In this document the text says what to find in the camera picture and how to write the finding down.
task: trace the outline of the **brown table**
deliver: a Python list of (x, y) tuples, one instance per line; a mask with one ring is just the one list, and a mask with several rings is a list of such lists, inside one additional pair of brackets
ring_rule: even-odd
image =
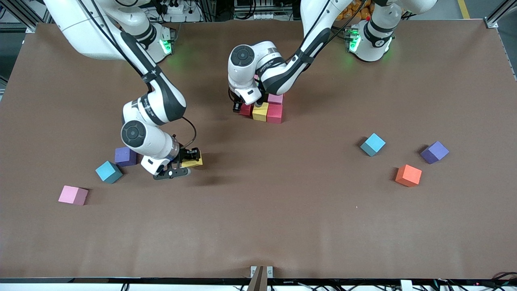
[[(187, 99), (205, 166), (154, 181), (95, 169), (122, 146), (120, 112), (146, 88), (122, 61), (75, 52), (55, 25), (29, 34), (0, 103), (2, 277), (490, 278), (517, 269), (517, 83), (481, 20), (404, 21), (363, 63), (334, 41), (285, 98), (281, 125), (231, 111), (231, 49), (301, 24), (185, 24), (161, 63)], [(163, 129), (192, 137), (184, 121)], [(387, 142), (369, 157), (358, 144)], [(450, 154), (428, 165), (424, 145)], [(396, 169), (423, 170), (415, 188)], [(63, 185), (87, 205), (57, 201)]]

